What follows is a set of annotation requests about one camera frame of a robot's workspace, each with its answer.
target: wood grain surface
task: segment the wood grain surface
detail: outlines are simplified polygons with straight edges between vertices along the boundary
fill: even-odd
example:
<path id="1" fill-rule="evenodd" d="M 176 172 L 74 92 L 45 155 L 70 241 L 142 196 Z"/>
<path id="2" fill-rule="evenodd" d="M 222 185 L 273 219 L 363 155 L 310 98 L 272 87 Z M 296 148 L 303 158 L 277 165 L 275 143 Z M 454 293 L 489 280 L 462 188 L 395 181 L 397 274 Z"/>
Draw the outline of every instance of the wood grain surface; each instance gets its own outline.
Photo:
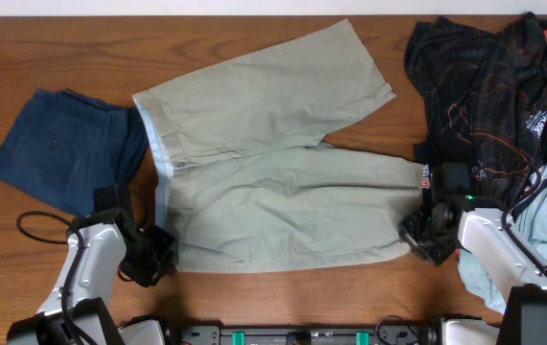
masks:
<path id="1" fill-rule="evenodd" d="M 191 71 L 324 29 L 343 17 L 0 18 L 0 143 L 37 88 L 71 88 L 114 104 Z M 412 159 L 426 134 L 422 99 L 403 71 L 408 36 L 435 16 L 358 16 L 350 21 L 397 97 L 360 123 L 327 136 L 339 147 Z M 514 16 L 452 16 L 498 31 Z M 132 186 L 153 203 L 156 173 L 148 153 Z M 0 182 L 0 343 L 13 321 L 30 317 L 49 294 L 66 248 L 15 230 L 28 210 L 57 212 Z M 40 236 L 61 239 L 58 224 L 31 221 Z M 413 255 L 350 267 L 274 274 L 191 274 L 157 287 L 116 282 L 110 306 L 118 324 L 157 313 L 175 325 L 374 325 L 387 314 L 426 320 L 463 312 L 501 315 L 466 292 L 455 258 L 442 266 Z"/>

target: black cable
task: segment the black cable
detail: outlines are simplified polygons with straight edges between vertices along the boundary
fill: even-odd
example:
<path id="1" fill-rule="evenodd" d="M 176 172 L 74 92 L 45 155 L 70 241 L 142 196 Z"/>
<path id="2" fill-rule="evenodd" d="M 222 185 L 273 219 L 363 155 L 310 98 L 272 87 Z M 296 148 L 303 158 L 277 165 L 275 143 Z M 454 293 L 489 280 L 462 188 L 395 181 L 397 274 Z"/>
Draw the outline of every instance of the black cable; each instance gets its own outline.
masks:
<path id="1" fill-rule="evenodd" d="M 126 278 L 125 275 L 122 274 L 122 271 L 119 268 L 118 268 L 118 278 L 120 278 L 120 280 L 123 282 L 127 282 L 127 283 L 134 282 L 132 279 Z"/>
<path id="2" fill-rule="evenodd" d="M 529 198 L 539 188 L 539 185 L 541 184 L 541 172 L 539 171 L 539 169 L 537 169 L 535 165 L 533 165 L 528 160 L 527 160 L 527 164 L 536 173 L 536 177 L 537 177 L 536 183 L 533 186 L 531 186 L 529 192 L 525 196 L 521 197 L 514 205 L 510 206 L 507 210 L 503 212 L 503 215 L 501 217 L 501 224 L 503 225 L 503 230 L 505 230 L 506 234 L 510 237 L 510 239 L 512 239 L 512 242 L 522 251 L 522 253 L 524 253 L 524 255 L 526 255 L 527 258 L 529 258 L 531 263 L 535 265 L 535 267 L 539 271 L 539 274 L 547 278 L 547 265 L 542 264 L 533 255 L 533 253 L 527 247 L 525 247 L 524 244 L 522 244 L 522 242 L 520 242 L 518 237 L 513 232 L 512 226 L 507 223 L 507 215 L 512 211 L 512 209 L 515 206 L 519 205 L 520 203 L 524 202 L 527 198 Z"/>
<path id="3" fill-rule="evenodd" d="M 66 329 L 71 335 L 71 337 L 75 340 L 75 343 L 78 345 L 83 345 L 83 342 L 81 341 L 80 335 L 77 331 L 77 325 L 73 322 L 73 316 L 68 310 L 68 300 L 69 300 L 69 287 L 73 283 L 73 277 L 75 276 L 75 272 L 78 269 L 78 266 L 80 264 L 81 256 L 83 256 L 83 251 L 85 250 L 85 243 L 83 240 L 83 236 L 80 234 L 79 231 L 75 231 L 73 227 L 69 227 L 68 232 L 70 234 L 75 234 L 78 237 L 78 252 L 75 255 L 75 258 L 73 259 L 73 262 L 71 263 L 71 267 L 69 267 L 69 271 L 66 274 L 66 278 L 64 279 L 64 285 L 60 288 L 61 293 L 61 300 L 60 304 L 62 306 L 62 317 L 64 318 L 64 324 L 66 325 Z"/>
<path id="4" fill-rule="evenodd" d="M 60 221 L 61 223 L 66 225 L 67 228 L 71 227 L 71 222 L 69 220 L 61 217 L 61 216 L 58 216 L 58 215 L 55 215 L 55 214 L 52 214 L 52 213 L 49 213 L 49 212 L 44 212 L 44 211 L 28 211 L 28 212 L 24 212 L 23 214 L 21 214 L 17 218 L 17 220 L 15 221 L 15 226 L 17 227 L 17 230 L 20 233 L 22 233 L 22 235 L 26 236 L 29 239 L 38 241 L 38 242 L 43 242 L 43 243 L 48 243 L 48 244 L 66 244 L 66 241 L 54 241 L 54 240 L 43 239 L 43 238 L 40 238 L 39 236 L 35 236 L 35 235 L 29 233 L 28 231 L 26 231 L 22 227 L 22 219 L 24 219 L 26 217 L 32 217 L 32 216 L 49 217 L 51 219 L 56 219 L 56 220 Z"/>
<path id="5" fill-rule="evenodd" d="M 17 230 L 24 236 L 26 236 L 29 239 L 48 243 L 48 244 L 67 244 L 66 241 L 54 241 L 54 240 L 48 240 L 40 238 L 39 236 L 35 236 L 28 231 L 26 231 L 22 227 L 22 220 L 26 217 L 32 217 L 32 216 L 40 216 L 40 217 L 49 217 L 52 219 L 56 219 L 63 224 L 67 225 L 67 238 L 71 236 L 72 234 L 75 234 L 78 237 L 78 252 L 75 255 L 75 258 L 73 259 L 73 262 L 71 263 L 71 266 L 69 267 L 69 271 L 67 272 L 66 279 L 64 280 L 64 285 L 60 288 L 60 305 L 62 309 L 62 317 L 64 319 L 64 323 L 66 325 L 66 329 L 68 333 L 71 335 L 71 337 L 75 340 L 75 343 L 77 345 L 83 345 L 83 342 L 81 341 L 82 338 L 86 340 L 86 342 L 90 345 L 97 345 L 97 342 L 86 332 L 84 332 L 78 325 L 76 325 L 73 322 L 73 316 L 68 310 L 68 298 L 71 292 L 69 291 L 69 287 L 73 283 L 73 278 L 75 277 L 75 273 L 77 271 L 78 266 L 80 265 L 81 257 L 83 256 L 83 252 L 85 251 L 85 240 L 83 239 L 83 236 L 79 231 L 77 231 L 71 224 L 71 222 L 61 216 L 44 212 L 44 211 L 28 211 L 20 216 L 18 216 L 15 226 L 17 227 Z"/>
<path id="6" fill-rule="evenodd" d="M 384 345 L 392 345 L 391 343 L 389 343 L 388 341 L 384 340 L 381 335 L 379 334 L 379 327 L 382 326 L 382 323 L 391 318 L 391 317 L 396 317 L 397 319 L 401 320 L 401 321 L 405 321 L 404 318 L 398 316 L 398 315 L 393 315 L 393 314 L 390 314 L 390 315 L 386 315 L 384 316 L 381 320 L 379 320 L 379 322 L 377 322 L 377 326 L 376 326 L 376 337 L 379 341 L 381 341 Z M 416 333 L 416 331 L 412 330 L 412 328 L 410 326 L 407 326 L 407 329 L 409 330 L 409 332 L 411 332 L 411 334 L 413 334 L 418 340 L 416 343 L 418 343 L 420 341 L 420 337 L 418 336 L 418 333 Z"/>

